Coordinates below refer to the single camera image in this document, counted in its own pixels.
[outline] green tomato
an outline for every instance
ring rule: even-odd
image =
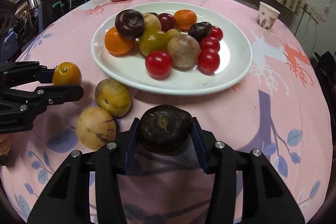
[[[163,31],[150,30],[140,37],[140,51],[147,56],[153,51],[166,51],[169,38]]]

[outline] white plate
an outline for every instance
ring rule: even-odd
[[[197,66],[187,71],[172,69],[164,80],[153,79],[145,68],[145,58],[138,45],[125,56],[108,53],[104,45],[106,32],[115,25],[117,14],[105,21],[95,32],[91,52],[97,65],[110,77],[133,88],[160,94],[195,96],[215,93],[237,84],[252,64],[252,48],[244,33],[231,21],[210,10],[183,3],[155,2],[134,6],[141,13],[174,14],[189,9],[197,14],[197,21],[207,21],[223,30],[220,41],[220,65],[213,75],[204,75]]]

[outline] orange tomato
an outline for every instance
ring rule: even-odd
[[[189,30],[197,22],[196,14],[191,10],[179,10],[174,14],[177,29]]]
[[[70,62],[61,63],[57,66],[52,76],[54,85],[80,85],[82,74],[77,65]]]
[[[115,26],[105,34],[105,47],[110,54],[126,54],[134,47],[134,44],[135,39],[122,37]]]

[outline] round table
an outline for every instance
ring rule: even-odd
[[[66,61],[77,64],[83,75],[84,97],[48,107],[34,121],[33,130],[13,135],[10,163],[1,168],[0,176],[13,207],[27,219],[43,187],[69,153],[74,149],[91,151],[78,142],[75,126],[80,113],[94,106],[95,86],[108,78],[91,56],[94,32],[121,10],[155,1],[193,4],[225,16],[248,37],[253,65],[239,84],[207,96],[171,97],[130,89],[133,105],[117,120],[120,130],[128,130],[135,117],[155,105],[182,108],[233,149],[262,150],[308,221],[325,199],[331,170],[330,116],[325,99],[307,56],[289,29],[279,20],[271,32],[260,28],[258,12],[233,0],[91,0],[44,30],[18,61],[40,61],[49,68]],[[21,89],[34,90],[38,85],[31,83]],[[128,223],[204,223],[214,177],[203,173],[189,147],[172,157],[139,146],[132,171],[119,177]],[[97,222],[94,184],[92,173],[91,221]],[[238,182],[235,222],[240,221],[242,196]]]

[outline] white paper cup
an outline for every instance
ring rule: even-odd
[[[264,2],[260,2],[257,24],[266,30],[271,30],[280,12]]]

